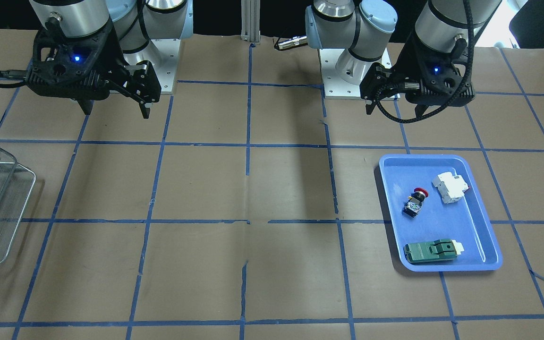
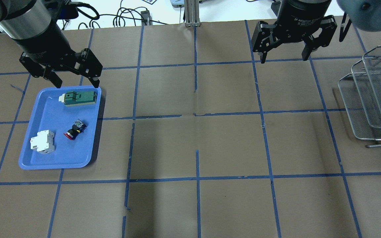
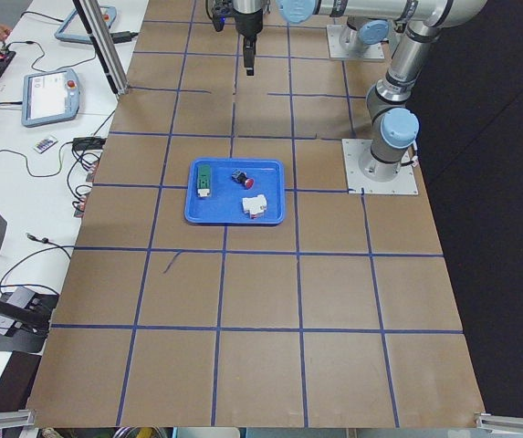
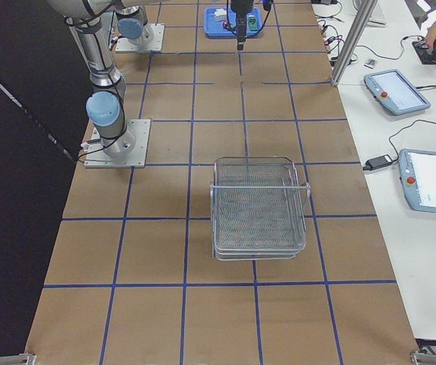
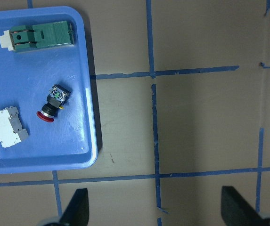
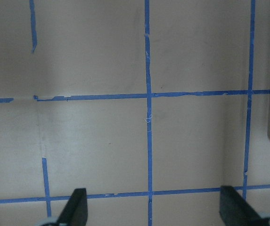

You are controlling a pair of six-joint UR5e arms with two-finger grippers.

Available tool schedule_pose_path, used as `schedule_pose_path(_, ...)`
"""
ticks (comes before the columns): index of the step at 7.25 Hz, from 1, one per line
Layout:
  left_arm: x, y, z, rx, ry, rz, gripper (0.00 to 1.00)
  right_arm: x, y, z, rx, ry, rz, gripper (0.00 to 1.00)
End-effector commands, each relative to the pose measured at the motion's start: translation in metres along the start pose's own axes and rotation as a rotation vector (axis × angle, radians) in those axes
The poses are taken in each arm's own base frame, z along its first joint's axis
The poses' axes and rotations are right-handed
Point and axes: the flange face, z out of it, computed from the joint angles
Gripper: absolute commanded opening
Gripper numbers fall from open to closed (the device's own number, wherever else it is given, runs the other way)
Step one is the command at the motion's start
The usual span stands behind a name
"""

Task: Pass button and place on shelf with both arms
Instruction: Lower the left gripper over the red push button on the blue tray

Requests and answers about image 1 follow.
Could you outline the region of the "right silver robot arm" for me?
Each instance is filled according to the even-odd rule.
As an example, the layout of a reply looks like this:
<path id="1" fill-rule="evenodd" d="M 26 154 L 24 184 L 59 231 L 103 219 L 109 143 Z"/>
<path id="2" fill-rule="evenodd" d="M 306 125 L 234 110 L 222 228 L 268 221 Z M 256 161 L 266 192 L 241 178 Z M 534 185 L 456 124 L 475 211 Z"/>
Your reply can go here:
<path id="1" fill-rule="evenodd" d="M 28 88 L 74 100 L 84 114 L 118 93 L 138 103 L 142 117 L 164 91 L 171 55 L 155 41 L 194 33 L 191 0 L 32 0 L 42 24 L 33 43 Z"/>

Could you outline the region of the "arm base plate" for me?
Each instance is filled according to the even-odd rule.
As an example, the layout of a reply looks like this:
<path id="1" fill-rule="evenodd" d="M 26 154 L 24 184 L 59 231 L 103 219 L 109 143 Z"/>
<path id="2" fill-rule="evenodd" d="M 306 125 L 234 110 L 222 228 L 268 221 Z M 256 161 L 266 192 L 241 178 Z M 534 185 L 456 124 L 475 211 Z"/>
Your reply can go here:
<path id="1" fill-rule="evenodd" d="M 360 83 L 372 63 L 355 59 L 346 48 L 318 49 L 318 53 L 324 96 L 360 100 Z"/>
<path id="2" fill-rule="evenodd" d="M 133 54 L 135 63 L 148 60 L 153 64 L 162 94 L 172 95 L 175 90 L 182 43 L 180 39 L 155 39 Z"/>

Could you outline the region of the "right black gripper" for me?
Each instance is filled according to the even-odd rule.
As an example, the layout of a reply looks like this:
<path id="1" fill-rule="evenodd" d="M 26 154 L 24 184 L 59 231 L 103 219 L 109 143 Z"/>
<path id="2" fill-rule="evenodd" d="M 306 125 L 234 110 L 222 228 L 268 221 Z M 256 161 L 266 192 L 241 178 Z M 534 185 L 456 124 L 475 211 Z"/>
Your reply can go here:
<path id="1" fill-rule="evenodd" d="M 94 101 L 117 91 L 139 103 L 142 117 L 149 119 L 152 103 L 160 100 L 162 92 L 148 60 L 136 65 L 125 61 L 110 20 L 85 37 L 69 37 L 59 21 L 46 21 L 34 39 L 25 80 L 38 95 L 76 100 L 86 116 L 91 115 Z"/>

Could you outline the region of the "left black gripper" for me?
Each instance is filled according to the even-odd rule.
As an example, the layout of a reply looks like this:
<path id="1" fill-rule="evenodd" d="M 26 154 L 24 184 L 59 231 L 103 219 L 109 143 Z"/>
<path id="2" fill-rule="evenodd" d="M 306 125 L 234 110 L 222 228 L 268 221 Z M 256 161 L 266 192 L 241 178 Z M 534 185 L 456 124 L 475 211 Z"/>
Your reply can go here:
<path id="1" fill-rule="evenodd" d="M 412 32 L 393 67 L 374 62 L 360 83 L 365 113 L 371 115 L 375 110 L 375 93 L 384 85 L 389 88 L 382 90 L 378 99 L 405 94 L 408 102 L 416 104 L 416 118 L 425 118 L 430 106 L 445 104 L 463 80 L 456 65 L 467 62 L 466 37 L 462 33 L 457 37 L 449 38 L 448 52 L 440 52 L 425 45 Z"/>

